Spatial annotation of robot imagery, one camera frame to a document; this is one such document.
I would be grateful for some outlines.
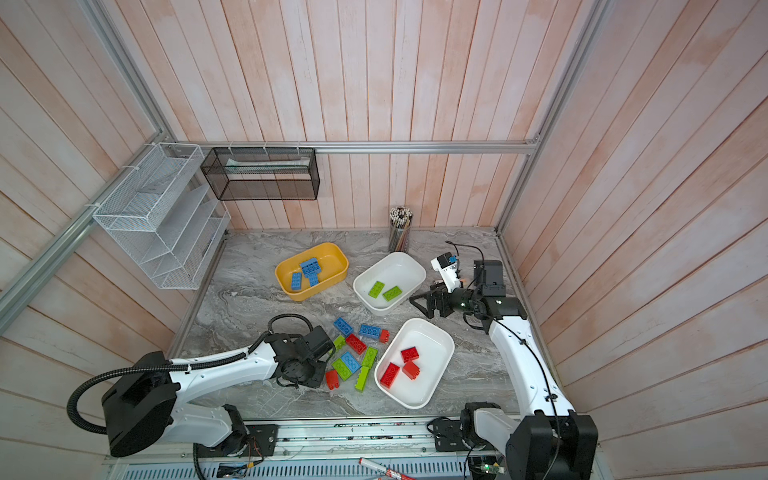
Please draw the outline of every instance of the black wire mesh basket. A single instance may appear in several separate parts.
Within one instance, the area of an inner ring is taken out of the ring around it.
[[[312,148],[215,147],[202,165],[219,200],[317,200]]]

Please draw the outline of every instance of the yellow plastic container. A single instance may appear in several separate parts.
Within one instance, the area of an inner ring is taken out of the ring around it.
[[[310,258],[317,258],[320,265],[320,273],[317,274],[319,283],[310,286],[310,281],[302,274],[301,290],[294,292],[291,286],[291,277],[294,273],[302,273],[300,263],[306,262]],[[275,269],[275,276],[283,292],[295,302],[301,302],[310,298],[318,292],[322,292],[329,286],[336,285],[346,278],[346,271],[349,269],[349,260],[342,253],[341,249],[335,243],[321,243],[315,245],[309,250],[304,250],[298,255],[283,260]]]

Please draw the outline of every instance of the white plastic container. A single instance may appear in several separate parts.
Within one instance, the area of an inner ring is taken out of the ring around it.
[[[384,316],[403,300],[408,299],[424,283],[426,277],[427,272],[423,266],[419,265],[419,262],[407,253],[395,252],[390,253],[358,275],[353,283],[353,289],[371,313]],[[384,283],[384,288],[379,296],[373,298],[368,292],[371,291],[376,282]],[[388,302],[384,298],[384,292],[394,286],[399,286],[402,293]]]
[[[402,372],[401,350],[416,347],[419,359],[414,363],[421,370],[414,380]],[[445,330],[420,318],[405,322],[389,344],[389,348],[379,360],[374,370],[376,385],[382,392],[395,399],[407,409],[417,410],[425,406],[440,383],[442,374],[453,356],[453,338]],[[401,368],[391,388],[380,382],[386,367],[392,362]]]

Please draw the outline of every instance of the gray marble surface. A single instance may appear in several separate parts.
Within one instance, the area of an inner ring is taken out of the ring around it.
[[[469,243],[482,248],[487,259],[500,260],[495,235],[489,229],[414,230],[409,254],[427,270],[427,278],[417,292],[426,291],[437,272],[429,261],[452,246],[444,243]],[[275,266],[282,260],[318,243],[334,242],[349,259],[347,278],[341,283],[303,302],[294,302],[280,289]],[[472,261],[479,260],[473,249],[460,249],[462,276],[472,275]],[[422,317],[407,300],[388,316],[372,315],[353,291],[353,281],[365,269],[387,254],[385,230],[297,230],[235,233],[225,247],[214,277],[208,286],[194,325],[182,347],[182,356],[202,356],[250,344],[266,329],[266,322],[279,313],[299,313],[315,325],[321,325],[331,339],[339,332],[333,320],[343,317],[357,332],[361,323],[381,326],[392,338],[408,319]],[[512,294],[508,275],[508,293]],[[279,320],[276,330],[304,333],[306,327],[292,319]],[[429,403],[422,409],[409,410],[390,399],[369,379],[365,392],[355,390],[357,375],[341,388],[329,391],[323,383],[318,389],[284,388],[274,380],[240,384],[197,400],[200,404],[236,405],[245,419],[290,419],[384,415],[458,415],[465,402],[496,402],[507,413],[518,410],[515,391],[491,340],[482,332],[469,329],[461,315],[448,319],[435,316],[429,320],[450,333],[455,352]],[[362,339],[379,349],[386,349],[372,339]]]

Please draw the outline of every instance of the wood paneling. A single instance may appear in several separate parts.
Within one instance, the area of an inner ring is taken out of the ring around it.
[[[185,13],[199,26],[201,13]],[[210,54],[206,38],[191,40],[192,58]],[[149,70],[146,62],[139,68]],[[202,78],[226,82],[220,72]],[[0,3],[0,82],[4,289],[156,131],[77,2]],[[170,110],[166,98],[159,105]],[[243,129],[240,117],[227,126]],[[108,446],[71,424],[69,395],[93,375],[166,350],[188,305],[182,294],[157,289],[105,232],[86,239],[0,339],[5,476],[90,478]],[[103,422],[108,387],[79,403],[92,422]]]
[[[523,140],[594,4],[199,2],[105,2],[188,141]],[[384,227],[401,204],[416,226],[496,225],[522,160],[331,155],[318,201],[240,200],[233,227]]]
[[[764,470],[766,21],[616,4],[504,233],[615,478]]]

